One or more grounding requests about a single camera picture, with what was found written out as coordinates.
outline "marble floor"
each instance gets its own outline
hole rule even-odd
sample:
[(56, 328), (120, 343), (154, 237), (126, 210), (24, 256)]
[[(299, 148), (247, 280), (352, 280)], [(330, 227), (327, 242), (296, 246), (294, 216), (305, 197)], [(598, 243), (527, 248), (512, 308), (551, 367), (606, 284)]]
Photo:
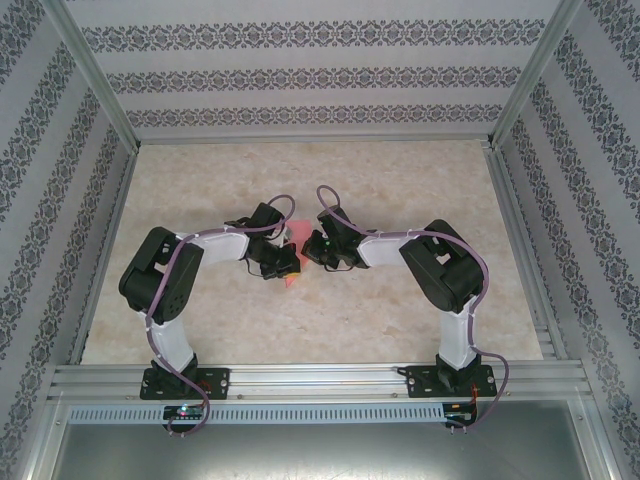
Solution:
[[(365, 228), (447, 220), (491, 271), (478, 345), (511, 360), (542, 358), (480, 144), (343, 142), (143, 146), (83, 363), (150, 361), (143, 324), (117, 287), (151, 228), (220, 226), (279, 193), (296, 198), (294, 219), (317, 225), (321, 183)], [(244, 262), (217, 264), (199, 271), (184, 316), (201, 363), (431, 362), (440, 336), (437, 310), (402, 267), (329, 274), (309, 263), (285, 288), (249, 276)]]

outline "aluminum frame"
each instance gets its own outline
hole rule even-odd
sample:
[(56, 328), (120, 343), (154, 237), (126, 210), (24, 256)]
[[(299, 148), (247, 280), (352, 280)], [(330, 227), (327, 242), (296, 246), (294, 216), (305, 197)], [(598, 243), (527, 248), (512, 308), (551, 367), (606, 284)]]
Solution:
[[(546, 354), (547, 357), (566, 360), (569, 356), (562, 341), (560, 329), (544, 287), (544, 281), (538, 269), (533, 246), (527, 233), (522, 212), (518, 208), (518, 200), (513, 185), (509, 181), (504, 159), (501, 153), (495, 151), (491, 146), (485, 145), (483, 150), (491, 182), (496, 192), (500, 213), (513, 250), (516, 267), (520, 273), (522, 287), (529, 304), (531, 318), (536, 325), (536, 330), (538, 330), (540, 348), (543, 350), (543, 355)], [(552, 351), (546, 349), (547, 342), (551, 342)]]
[(142, 145), (193, 145), (217, 143), (317, 143), (317, 142), (425, 142), (431, 140), (487, 139), (486, 133), (397, 133), (397, 134), (310, 134), (310, 135), (258, 135), (220, 137), (146, 137)]
[[(496, 381), (501, 382), (504, 378), (502, 364), (489, 364), (494, 368)], [(229, 397), (214, 403), (410, 405), (468, 400), (460, 397), (410, 399), (405, 378), (395, 372), (401, 365), (405, 364), (227, 366), (231, 369)], [(511, 378), (501, 401), (566, 401), (591, 478), (619, 479), (582, 362), (520, 361), (512, 362), (510, 367)], [(52, 477), (74, 405), (127, 408), (140, 404), (175, 404), (139, 398), (145, 368), (139, 365), (58, 366), (24, 471), (18, 478), (36, 480)], [(491, 400), (479, 399), (485, 403)]]
[(76, 24), (64, 0), (43, 0), (42, 7), (64, 40), (78, 68), (107, 113), (128, 153), (137, 153), (140, 141), (124, 109), (118, 102), (98, 60)]
[(93, 283), (93, 287), (91, 288), (91, 292), (89, 293), (87, 308), (85, 309), (84, 315), (80, 322), (80, 327), (78, 329), (78, 341), (75, 343), (75, 345), (73, 345), (73, 350), (71, 351), (71, 356), (69, 358), (69, 363), (71, 363), (72, 365), (77, 365), (82, 360), (82, 353), (84, 352), (85, 342), (89, 335), (89, 329), (91, 328), (91, 323), (93, 322), (93, 316), (95, 315), (96, 308), (98, 307), (98, 299), (100, 298), (100, 292), (102, 291), (104, 278), (107, 274), (107, 266), (109, 264), (109, 259), (111, 258), (111, 252), (113, 251), (113, 246), (116, 243), (116, 235), (120, 226), (120, 220), (122, 219), (125, 202), (127, 201), (127, 196), (129, 195), (129, 187), (131, 186), (136, 163), (138, 161), (137, 148), (133, 152), (131, 152), (130, 155), (131, 159), (129, 160), (129, 164), (127, 165), (125, 180), (122, 184), (122, 187), (120, 188), (120, 192), (118, 192), (114, 216), (111, 220), (111, 224), (109, 225), (109, 231), (107, 232), (107, 238), (104, 243), (104, 251), (100, 257), (98, 267), (96, 269), (97, 281)]
[(553, 56), (553, 51), (560, 43), (560, 39), (566, 32), (580, 5), (582, 5), (580, 0), (560, 0), (558, 3), (555, 12), (549, 19), (547, 28), (542, 33), (542, 38), (536, 45), (531, 58), (529, 58), (526, 67), (522, 71), (522, 75), (520, 75), (507, 103), (502, 109), (500, 117), (498, 117), (496, 126), (491, 134), (494, 147), (502, 145), (509, 136), (511, 127), (513, 127), (518, 115), (520, 115), (520, 111), (527, 98), (529, 98), (529, 94), (540, 75), (542, 75), (542, 71), (549, 59)]

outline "ventilation slot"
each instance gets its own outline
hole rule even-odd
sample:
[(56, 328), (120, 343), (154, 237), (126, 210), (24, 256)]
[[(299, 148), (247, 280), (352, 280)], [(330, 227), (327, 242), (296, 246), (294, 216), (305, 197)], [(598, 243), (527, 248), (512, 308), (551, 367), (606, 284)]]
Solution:
[[(164, 406), (76, 406), (70, 424), (159, 424)], [(269, 424), (349, 424), (349, 423), (423, 423), (442, 422), (440, 403), (397, 403), (375, 406), (344, 405), (215, 405), (207, 423), (218, 425)], [(195, 420), (176, 420), (176, 424), (195, 424)]]

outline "wall panel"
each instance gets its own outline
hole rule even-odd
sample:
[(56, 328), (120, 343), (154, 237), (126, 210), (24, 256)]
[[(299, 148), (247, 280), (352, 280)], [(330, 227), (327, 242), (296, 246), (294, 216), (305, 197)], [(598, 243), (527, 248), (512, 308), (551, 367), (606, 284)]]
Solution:
[(639, 22), (633, 2), (584, 2), (502, 145), (624, 478), (640, 478)]
[(131, 158), (38, 2), (0, 3), (0, 479), (66, 363)]
[(68, 2), (149, 141), (488, 134), (556, 5)]

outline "orange block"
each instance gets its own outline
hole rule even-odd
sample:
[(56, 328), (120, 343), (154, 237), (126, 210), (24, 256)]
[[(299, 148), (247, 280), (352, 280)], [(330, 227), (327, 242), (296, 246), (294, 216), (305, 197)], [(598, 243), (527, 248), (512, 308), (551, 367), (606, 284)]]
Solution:
[[(302, 255), (302, 247), (311, 236), (313, 227), (309, 220), (289, 220), (286, 226), (291, 230), (291, 240), (289, 243), (294, 243), (296, 246), (296, 255), (300, 259), (300, 270), (309, 262), (309, 259)], [(294, 273), (287, 275), (284, 279), (285, 286), (288, 288), (299, 274)]]

